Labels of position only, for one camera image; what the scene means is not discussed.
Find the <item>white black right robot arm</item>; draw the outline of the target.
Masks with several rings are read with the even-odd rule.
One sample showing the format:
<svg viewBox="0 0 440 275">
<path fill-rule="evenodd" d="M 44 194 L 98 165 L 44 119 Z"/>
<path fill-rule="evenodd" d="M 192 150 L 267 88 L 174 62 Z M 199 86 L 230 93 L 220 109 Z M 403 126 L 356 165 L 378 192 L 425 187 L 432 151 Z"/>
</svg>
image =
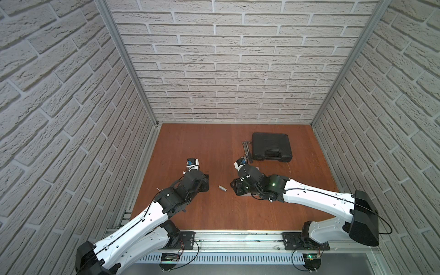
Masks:
<svg viewBox="0 0 440 275">
<path fill-rule="evenodd" d="M 321 222 L 306 222 L 301 232 L 304 242 L 324 244 L 351 239 L 365 246 L 379 246 L 379 215 L 366 192 L 333 192 L 286 176 L 266 176 L 243 159 L 234 166 L 238 178 L 231 187 L 237 196 L 250 194 L 264 201 L 303 205 L 333 216 Z"/>
</svg>

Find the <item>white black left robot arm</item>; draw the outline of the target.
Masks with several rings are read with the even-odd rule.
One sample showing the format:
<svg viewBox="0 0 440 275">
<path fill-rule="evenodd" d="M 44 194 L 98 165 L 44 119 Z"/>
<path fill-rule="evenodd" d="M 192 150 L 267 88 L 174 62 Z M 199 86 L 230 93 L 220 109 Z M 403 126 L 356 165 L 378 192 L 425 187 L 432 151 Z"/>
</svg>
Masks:
<svg viewBox="0 0 440 275">
<path fill-rule="evenodd" d="M 76 252 L 78 275 L 119 275 L 158 249 L 181 244 L 181 231 L 171 218 L 184 211 L 198 193 L 209 190 L 209 176 L 197 167 L 159 191 L 149 206 L 116 232 L 96 243 L 86 241 Z"/>
</svg>

